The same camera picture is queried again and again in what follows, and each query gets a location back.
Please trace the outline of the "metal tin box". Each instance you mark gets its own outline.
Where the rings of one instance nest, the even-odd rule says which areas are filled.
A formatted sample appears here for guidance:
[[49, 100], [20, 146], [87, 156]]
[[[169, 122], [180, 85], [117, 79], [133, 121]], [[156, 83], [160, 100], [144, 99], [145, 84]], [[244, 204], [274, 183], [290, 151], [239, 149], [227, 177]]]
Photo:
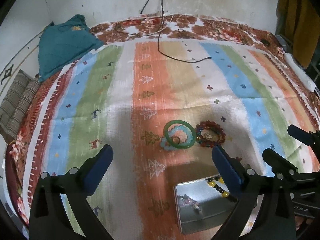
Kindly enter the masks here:
[[178, 226], [184, 235], [222, 225], [238, 201], [218, 174], [179, 183], [174, 194]]

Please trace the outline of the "teal pillow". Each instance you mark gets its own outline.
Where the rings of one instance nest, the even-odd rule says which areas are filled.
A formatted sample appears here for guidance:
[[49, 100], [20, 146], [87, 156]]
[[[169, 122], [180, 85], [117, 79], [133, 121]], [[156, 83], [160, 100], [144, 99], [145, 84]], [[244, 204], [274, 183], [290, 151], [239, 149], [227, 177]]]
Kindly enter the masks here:
[[43, 82], [65, 65], [98, 49], [103, 41], [89, 32], [84, 15], [47, 27], [39, 41], [39, 78]]

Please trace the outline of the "mustard yellow hanging cloth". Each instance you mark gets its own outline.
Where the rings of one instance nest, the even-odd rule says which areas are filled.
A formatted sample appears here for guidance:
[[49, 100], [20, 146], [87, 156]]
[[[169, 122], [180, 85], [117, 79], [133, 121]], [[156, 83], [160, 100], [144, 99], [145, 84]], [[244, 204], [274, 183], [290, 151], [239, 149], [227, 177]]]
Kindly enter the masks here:
[[284, 36], [292, 55], [307, 68], [319, 41], [319, 15], [309, 0], [278, 0], [277, 13], [284, 16]]

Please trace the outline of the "gold earring pair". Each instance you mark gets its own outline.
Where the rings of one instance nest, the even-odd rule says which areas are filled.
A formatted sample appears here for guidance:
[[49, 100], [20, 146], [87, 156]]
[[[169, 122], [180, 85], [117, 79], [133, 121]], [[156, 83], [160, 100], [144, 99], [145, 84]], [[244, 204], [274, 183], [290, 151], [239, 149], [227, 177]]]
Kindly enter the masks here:
[[213, 136], [210, 132], [204, 132], [203, 136], [207, 139], [207, 140], [212, 140]]

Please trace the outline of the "white power strip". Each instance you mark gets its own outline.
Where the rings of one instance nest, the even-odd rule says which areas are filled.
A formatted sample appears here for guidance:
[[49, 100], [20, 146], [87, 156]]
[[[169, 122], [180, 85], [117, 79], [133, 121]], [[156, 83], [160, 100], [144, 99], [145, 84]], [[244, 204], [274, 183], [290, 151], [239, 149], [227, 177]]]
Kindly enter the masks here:
[[284, 59], [287, 62], [287, 64], [291, 67], [291, 69], [295, 72], [297, 77], [300, 79], [301, 83], [304, 85], [304, 87], [310, 91], [314, 92], [316, 90], [316, 84], [314, 81], [300, 68], [299, 64], [295, 61], [292, 54], [285, 53]]

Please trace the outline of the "green jade bangle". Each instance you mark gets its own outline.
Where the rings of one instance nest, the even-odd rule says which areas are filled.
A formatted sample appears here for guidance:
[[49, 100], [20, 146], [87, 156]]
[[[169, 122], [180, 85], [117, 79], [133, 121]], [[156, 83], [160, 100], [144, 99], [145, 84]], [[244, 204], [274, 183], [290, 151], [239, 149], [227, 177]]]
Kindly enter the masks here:
[[183, 120], [171, 120], [163, 128], [161, 146], [166, 151], [186, 150], [196, 142], [195, 128]]

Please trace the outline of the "brown striped cushion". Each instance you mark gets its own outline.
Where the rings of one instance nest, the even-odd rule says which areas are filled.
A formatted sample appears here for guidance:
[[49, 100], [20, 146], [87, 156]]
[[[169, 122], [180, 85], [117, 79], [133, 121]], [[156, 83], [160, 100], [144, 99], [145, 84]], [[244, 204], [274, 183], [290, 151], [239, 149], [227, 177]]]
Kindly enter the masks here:
[[6, 144], [16, 139], [24, 116], [37, 91], [39, 78], [31, 79], [20, 70], [1, 102], [1, 136]]

